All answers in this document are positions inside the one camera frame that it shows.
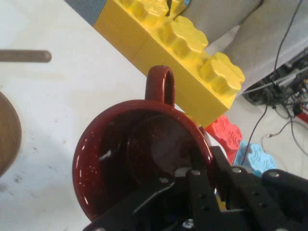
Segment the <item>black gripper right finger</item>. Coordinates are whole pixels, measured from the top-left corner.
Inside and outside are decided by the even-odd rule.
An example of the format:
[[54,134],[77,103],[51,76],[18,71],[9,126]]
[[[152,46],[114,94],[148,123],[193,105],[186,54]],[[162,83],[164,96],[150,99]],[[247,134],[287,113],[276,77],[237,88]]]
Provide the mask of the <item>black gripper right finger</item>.
[[232,167],[220,147],[210,150],[216,189],[227,208],[249,211],[263,231],[308,229],[307,179],[279,169],[257,177],[243,167]]

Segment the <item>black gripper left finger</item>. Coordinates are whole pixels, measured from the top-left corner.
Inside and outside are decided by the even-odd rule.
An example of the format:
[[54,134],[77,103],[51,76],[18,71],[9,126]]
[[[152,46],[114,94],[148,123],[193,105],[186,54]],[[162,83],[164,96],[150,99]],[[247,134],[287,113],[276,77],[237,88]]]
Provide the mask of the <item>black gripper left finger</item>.
[[225,231],[205,170],[154,179],[104,212],[86,231]]

